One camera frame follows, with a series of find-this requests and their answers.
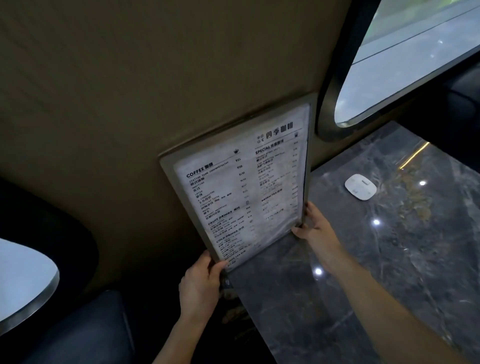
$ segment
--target menu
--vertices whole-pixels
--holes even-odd
[[[226,130],[173,164],[228,270],[301,222],[310,109],[306,103],[251,127]]]

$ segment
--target marble table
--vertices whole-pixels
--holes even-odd
[[[0,239],[0,335],[42,307],[59,281],[57,266],[46,255]]]
[[[370,200],[344,187],[355,173],[377,185]],[[387,291],[480,362],[480,175],[390,122],[313,171],[309,199]],[[381,363],[336,280],[292,234],[229,279],[279,364]]]

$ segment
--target laminated menu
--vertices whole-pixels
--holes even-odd
[[[200,235],[230,270],[301,223],[312,100],[207,135],[160,160]]]

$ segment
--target white device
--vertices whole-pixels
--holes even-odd
[[[347,179],[345,187],[352,195],[362,201],[368,200],[377,192],[377,187],[361,174],[354,174]]]

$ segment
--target beige wall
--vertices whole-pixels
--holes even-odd
[[[3,1],[0,174],[90,229],[100,251],[94,287],[200,251],[157,155],[317,90],[348,6]],[[315,140],[315,163],[347,142]]]

